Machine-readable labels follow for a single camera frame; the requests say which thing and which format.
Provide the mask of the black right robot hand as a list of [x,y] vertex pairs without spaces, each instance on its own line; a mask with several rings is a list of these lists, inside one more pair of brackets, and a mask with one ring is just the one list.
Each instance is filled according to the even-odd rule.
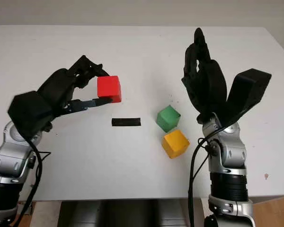
[[184,76],[181,79],[189,99],[199,112],[197,122],[204,124],[213,113],[224,107],[227,87],[218,62],[211,58],[201,28],[194,33],[194,42],[185,51]]

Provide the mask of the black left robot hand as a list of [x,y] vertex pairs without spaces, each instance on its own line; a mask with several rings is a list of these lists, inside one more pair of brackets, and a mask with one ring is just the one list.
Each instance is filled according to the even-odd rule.
[[37,92],[50,105],[54,118],[113,102],[110,97],[88,101],[72,99],[75,88],[84,88],[94,77],[109,75],[102,67],[102,64],[95,64],[83,55],[69,69],[55,71],[41,85]]

